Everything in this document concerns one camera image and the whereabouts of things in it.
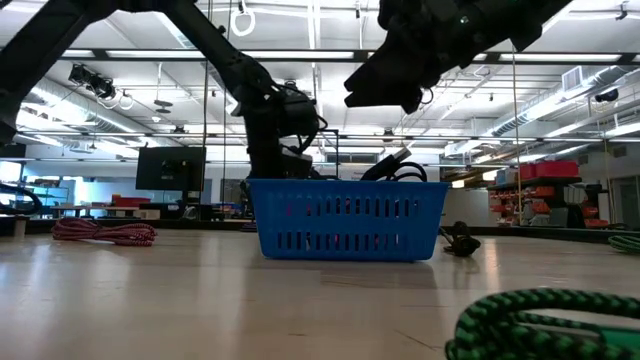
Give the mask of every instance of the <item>fluorescent light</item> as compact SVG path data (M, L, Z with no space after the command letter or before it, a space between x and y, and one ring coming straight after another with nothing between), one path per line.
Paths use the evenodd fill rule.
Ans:
M62 54L65 57L93 57L93 51L91 50L67 50Z
M618 61L622 55L618 54L503 54L500 61Z
M51 145L51 146L62 146L62 144L53 138L50 138L48 136L43 136L43 135L34 135L34 136L27 136L27 135L22 135L22 134L18 134L16 136L19 136L21 138L27 139L27 140L31 140L31 141L37 141L39 143L43 143L46 145Z
M462 129L450 129L450 128L430 128L424 135L426 136L447 136L447 135L460 135L464 130Z
M201 138L203 134L192 134L192 133L153 133L151 134L153 137L168 137L168 138Z
M549 154L522 155L520 156L520 162L521 163L532 162L547 156L549 156ZM512 162L517 162L517 160L518 160L517 158L514 158Z
M397 135L346 135L351 140L404 140L406 136Z
M478 141L527 142L527 141L536 141L536 139L535 138L514 138L514 137L481 137L481 138L478 138Z
M204 59L199 50L108 50L113 58Z
M615 138L609 140L609 142L613 143L640 143L640 138Z
M352 51L245 51L245 55L256 59L353 59Z
M349 147L349 146L340 146L340 153L381 153L384 150L383 147ZM329 153L335 153L336 149L333 147L327 147L326 151Z
M580 126L576 125L576 124L571 124L571 125L567 125L567 126L563 126L558 130L552 131L550 133L548 133L545 137L556 137L556 136L560 136L560 135L564 135L566 133L572 132L573 130L579 128Z
M26 14L35 14L40 9L37 8L37 7L20 6L20 5L17 5L17 4L9 4L9 5L5 6L2 10L15 11L15 12L21 12L21 13L26 13Z
M482 180L484 181L493 181L498 176L498 170L489 171L482 174Z
M475 163L483 163L483 162L487 162L487 161L491 161L493 160L493 156L492 155L482 155L479 158L477 158L475 160Z
M20 131L20 135L49 135L49 136L82 136L82 133L69 131Z
M583 149L583 148L585 148L585 147L587 147L587 145L574 146L574 147L572 147L572 148L568 148L568 149L565 149L565 150L562 150L562 151L558 151L558 152L556 153L556 155L567 155L567 154L570 154L570 153L572 153L572 152L574 152L574 151L577 151L577 150Z
M602 142L601 139L576 139L576 138L545 138L546 142L582 142L582 143L597 143Z
M139 153L135 150L129 149L128 147L116 145L113 143L99 142L95 144L96 147L102 151L106 151L111 154L120 155L124 157L133 157L137 158Z
M637 131L640 131L640 122L634 123L634 124L629 124L629 125L618 126L617 128L615 128L613 130L607 131L606 135L607 135L607 137L614 137L614 136L620 136L620 135L634 133L634 132L637 132Z
M471 140L471 137L469 136L414 136L413 140L462 141L462 140Z

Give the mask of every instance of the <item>black object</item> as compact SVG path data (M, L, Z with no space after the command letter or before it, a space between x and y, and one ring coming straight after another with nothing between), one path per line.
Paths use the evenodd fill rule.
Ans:
M38 196L25 188L0 183L0 193L23 195L33 202L30 208L12 208L0 203L0 215L33 215L37 214L42 208L42 202Z
M444 248L444 251L449 254L468 257L482 245L480 240L471 237L469 227L462 221L456 221L449 231L450 233L447 233L443 228L439 229L440 235L450 244Z
M87 90L93 92L100 99L110 100L116 96L116 88L113 86L112 79L104 78L100 74L90 71L84 65L73 65L69 81L78 86L86 86Z
M596 102L599 102L599 103L605 102L605 101L606 102L613 102L613 101L618 100L619 96L620 96L620 93L618 93L618 89L613 89L613 90L611 90L609 92L606 92L604 94L596 95L594 97L594 99L596 100Z
M440 74L466 68L506 40L522 51L571 0L381 0L382 46L344 83L348 107L400 105L411 114Z
M411 156L411 151L407 148L387 156L384 160L367 170L364 175L362 175L362 178L360 178L360 181L376 181L384 177L393 176L399 169L400 163L409 156Z
M164 13L202 52L240 104L251 159L251 177L286 174L280 138L291 129L315 136L320 125L314 103L286 91L255 59L238 51L193 0L49 0L0 52L0 144L15 135L20 104L87 26L117 10Z
M187 202L189 191L202 191L205 152L201 148L141 148L138 158L136 189L179 190Z

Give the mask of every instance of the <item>red bin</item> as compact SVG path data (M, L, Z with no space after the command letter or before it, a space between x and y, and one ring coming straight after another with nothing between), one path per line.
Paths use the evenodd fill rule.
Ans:
M548 161L536 164L536 177L578 177L580 171L575 161Z

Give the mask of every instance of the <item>table surface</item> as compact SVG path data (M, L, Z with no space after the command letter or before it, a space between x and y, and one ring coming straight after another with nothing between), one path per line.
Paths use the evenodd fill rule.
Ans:
M442 360L486 295L561 287L640 296L607 245L481 238L472 258L276 261L257 234L159 230L150 248L0 242L0 359ZM637 326L626 319L546 312Z

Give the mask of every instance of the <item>blue plastic basket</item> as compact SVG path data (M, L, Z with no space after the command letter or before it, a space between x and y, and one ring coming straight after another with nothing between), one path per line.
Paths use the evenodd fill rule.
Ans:
M448 184L250 180L266 257L416 261L433 255Z

